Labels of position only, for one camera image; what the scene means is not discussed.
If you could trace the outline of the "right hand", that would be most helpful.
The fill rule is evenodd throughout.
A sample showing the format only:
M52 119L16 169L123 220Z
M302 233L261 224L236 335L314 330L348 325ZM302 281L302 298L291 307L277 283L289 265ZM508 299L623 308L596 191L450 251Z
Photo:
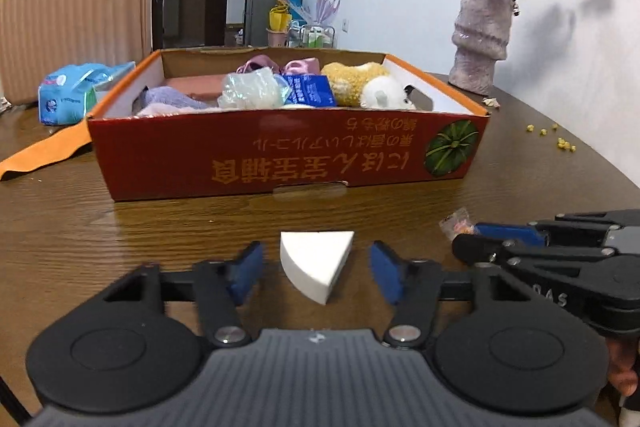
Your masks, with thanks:
M639 384L639 376L634 369L639 341L636 338L606 338L605 341L608 347L608 382L622 397L628 398L636 392Z

